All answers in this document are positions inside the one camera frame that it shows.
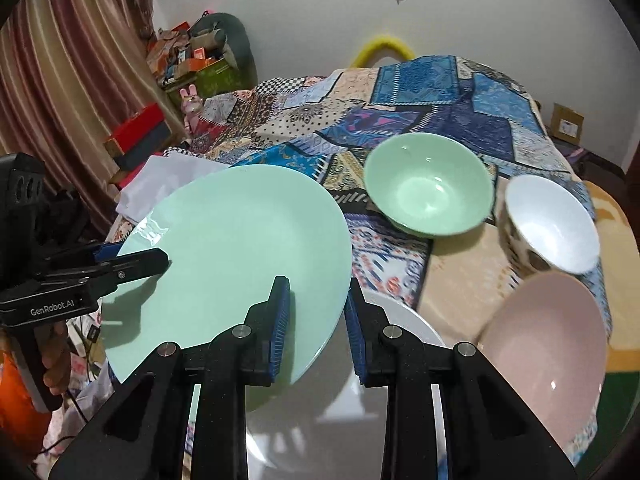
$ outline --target person's hand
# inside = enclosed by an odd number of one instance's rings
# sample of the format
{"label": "person's hand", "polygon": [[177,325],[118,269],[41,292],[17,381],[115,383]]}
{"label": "person's hand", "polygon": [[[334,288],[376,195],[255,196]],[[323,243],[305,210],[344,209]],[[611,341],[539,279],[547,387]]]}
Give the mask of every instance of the person's hand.
{"label": "person's hand", "polygon": [[47,369],[43,380],[52,395],[60,395],[69,387],[71,377],[71,352],[66,344],[66,323],[53,325],[51,338],[40,348],[42,364]]}

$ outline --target bowl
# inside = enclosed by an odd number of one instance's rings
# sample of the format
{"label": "bowl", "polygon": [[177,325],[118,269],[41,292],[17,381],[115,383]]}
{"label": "bowl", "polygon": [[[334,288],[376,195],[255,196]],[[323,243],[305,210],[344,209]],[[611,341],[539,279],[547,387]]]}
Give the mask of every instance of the bowl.
{"label": "bowl", "polygon": [[584,206],[564,187],[541,176],[516,176],[507,186],[504,203],[515,228],[510,233],[511,244],[527,267],[584,274],[598,263],[596,227]]}
{"label": "bowl", "polygon": [[364,183],[396,226],[429,237],[469,231],[494,202],[480,159],[459,142],[434,134],[403,134],[379,144],[365,162]]}
{"label": "bowl", "polygon": [[587,424],[607,359],[589,289],[568,274],[535,274],[508,297],[478,343],[561,446]]}

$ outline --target striped curtain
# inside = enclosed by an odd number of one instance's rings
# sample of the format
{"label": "striped curtain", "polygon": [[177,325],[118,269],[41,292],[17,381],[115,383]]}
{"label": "striped curtain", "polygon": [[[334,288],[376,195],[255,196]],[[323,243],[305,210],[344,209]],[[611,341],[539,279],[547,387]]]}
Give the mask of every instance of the striped curtain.
{"label": "striped curtain", "polygon": [[153,102],[180,132],[145,61],[151,12],[151,0],[20,0],[0,30],[0,152],[42,160],[48,185],[73,185],[102,232],[117,170],[105,139]]}

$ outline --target screw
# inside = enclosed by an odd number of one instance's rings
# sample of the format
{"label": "screw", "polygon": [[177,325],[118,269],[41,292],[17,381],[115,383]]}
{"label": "screw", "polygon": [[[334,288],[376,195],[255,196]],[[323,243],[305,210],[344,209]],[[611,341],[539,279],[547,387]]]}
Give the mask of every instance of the screw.
{"label": "screw", "polygon": [[173,355],[176,350],[175,343],[162,343],[158,347],[158,355],[162,357],[169,357]]}
{"label": "screw", "polygon": [[247,325],[237,325],[231,331],[234,337],[238,339],[242,339],[243,337],[247,337],[251,333],[251,327]]}
{"label": "screw", "polygon": [[402,329],[396,325],[387,325],[383,328],[382,333],[389,339],[397,339],[402,335]]}
{"label": "screw", "polygon": [[471,343],[460,343],[458,345],[458,353],[464,357],[471,357],[476,354],[476,347]]}

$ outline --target pink toy rabbit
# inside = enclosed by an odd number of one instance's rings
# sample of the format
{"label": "pink toy rabbit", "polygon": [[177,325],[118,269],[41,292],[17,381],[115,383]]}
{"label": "pink toy rabbit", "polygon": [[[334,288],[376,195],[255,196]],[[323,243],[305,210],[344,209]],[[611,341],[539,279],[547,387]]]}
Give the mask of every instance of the pink toy rabbit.
{"label": "pink toy rabbit", "polygon": [[202,112],[202,98],[198,96],[196,85],[189,85],[189,92],[186,88],[182,88],[180,95],[182,96],[182,113],[184,113],[184,133],[189,140],[193,140]]}

